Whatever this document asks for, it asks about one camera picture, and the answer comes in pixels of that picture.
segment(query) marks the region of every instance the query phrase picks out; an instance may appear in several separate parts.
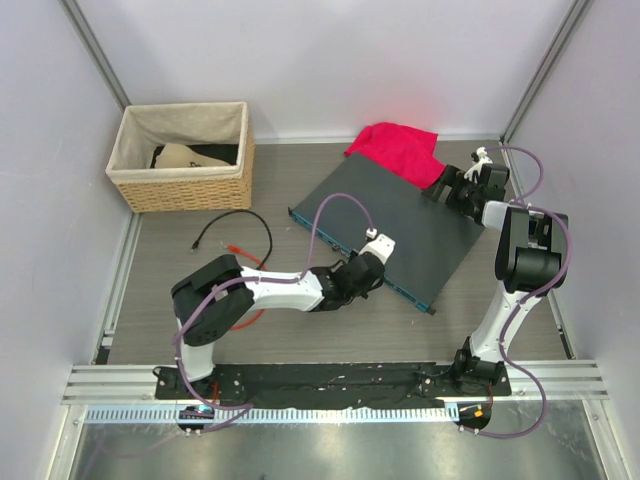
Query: wooden table surface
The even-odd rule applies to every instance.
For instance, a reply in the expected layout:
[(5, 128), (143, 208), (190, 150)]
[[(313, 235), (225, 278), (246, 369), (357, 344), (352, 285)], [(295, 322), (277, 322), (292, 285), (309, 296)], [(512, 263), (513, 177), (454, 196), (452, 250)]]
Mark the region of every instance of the wooden table surface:
[[(472, 151), (495, 144), (439, 142), (436, 157), (443, 163), (467, 168)], [(273, 233), (274, 250), (267, 264), (270, 270), (299, 271), (304, 266), (310, 236), (289, 218), (287, 207), (300, 202), (343, 160), (345, 147), (257, 147), (252, 209), (265, 218)], [(257, 257), (266, 253), (268, 243), (262, 224), (246, 214), (217, 222), (198, 251), (192, 253), (191, 244), (202, 227), (219, 213), (143, 215), (110, 364), (173, 363), (170, 341), (176, 320), (171, 287), (228, 253), (226, 245), (237, 245)], [(450, 361), (480, 324), (493, 298), (498, 239), (498, 232), (485, 230), (436, 299), (433, 316), (383, 287), (368, 300), (356, 299), (336, 312), (269, 310), (250, 327), (228, 332), (216, 342), (214, 359), (224, 363)], [(316, 242), (316, 265), (330, 265), (338, 258), (327, 245)], [(242, 258), (240, 263), (254, 266)], [(529, 314), (510, 353), (521, 360), (566, 358), (546, 299)]]

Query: beige cloth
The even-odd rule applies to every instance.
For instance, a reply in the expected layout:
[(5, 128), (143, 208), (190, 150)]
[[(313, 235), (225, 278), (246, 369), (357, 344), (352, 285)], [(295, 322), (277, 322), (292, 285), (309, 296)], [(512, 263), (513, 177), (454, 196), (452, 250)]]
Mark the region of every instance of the beige cloth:
[(228, 167), (229, 164), (217, 158), (206, 157), (191, 150), (186, 145), (167, 143), (156, 158), (155, 168)]

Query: black cable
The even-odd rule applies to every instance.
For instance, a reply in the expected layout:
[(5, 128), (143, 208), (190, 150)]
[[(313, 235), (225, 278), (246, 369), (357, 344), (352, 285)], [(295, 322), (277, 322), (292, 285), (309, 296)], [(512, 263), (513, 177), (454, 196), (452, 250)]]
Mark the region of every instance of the black cable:
[(213, 220), (211, 220), (209, 223), (207, 223), (204, 226), (204, 228), (200, 232), (200, 235), (198, 235), (198, 238), (196, 238), (196, 241), (193, 242), (193, 245), (191, 245), (191, 250), (197, 250), (198, 249), (198, 246), (200, 246), (200, 241), (202, 240), (202, 237), (204, 236), (205, 233), (207, 233), (207, 230), (209, 229), (209, 227), (211, 225), (213, 225), (218, 220), (220, 220), (220, 219), (222, 219), (224, 217), (228, 217), (229, 215), (233, 215), (234, 213), (248, 213), (250, 215), (253, 215), (258, 220), (260, 220), (260, 222), (262, 222), (262, 224), (264, 225), (265, 230), (267, 231), (267, 236), (269, 237), (269, 250), (267, 251), (267, 254), (264, 256), (262, 261), (260, 262), (260, 265), (258, 265), (258, 270), (262, 270), (262, 267), (264, 266), (265, 263), (267, 263), (267, 260), (269, 259), (269, 257), (271, 256), (271, 252), (273, 251), (273, 237), (271, 236), (271, 230), (269, 229), (269, 225), (267, 225), (267, 222), (265, 222), (264, 218), (262, 218), (256, 212), (252, 212), (251, 210), (245, 210), (245, 209), (231, 210), (229, 212), (225, 212), (225, 213), (222, 213), (222, 214), (218, 215), (216, 218), (214, 218)]

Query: red cloth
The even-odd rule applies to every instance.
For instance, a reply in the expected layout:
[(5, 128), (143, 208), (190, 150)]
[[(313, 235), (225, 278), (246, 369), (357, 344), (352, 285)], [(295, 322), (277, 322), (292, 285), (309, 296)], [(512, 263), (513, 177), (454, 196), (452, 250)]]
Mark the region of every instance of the red cloth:
[(354, 152), (404, 178), (418, 188), (431, 186), (445, 165), (434, 156), (438, 134), (395, 123), (366, 127), (344, 154)]

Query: wicker basket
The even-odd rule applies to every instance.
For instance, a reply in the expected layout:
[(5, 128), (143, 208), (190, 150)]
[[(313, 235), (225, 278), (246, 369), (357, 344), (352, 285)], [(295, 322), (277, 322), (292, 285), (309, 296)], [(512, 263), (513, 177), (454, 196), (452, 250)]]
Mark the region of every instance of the wicker basket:
[[(236, 165), (149, 168), (170, 142), (238, 144)], [(134, 212), (249, 208), (254, 152), (245, 102), (131, 106), (106, 172)]]

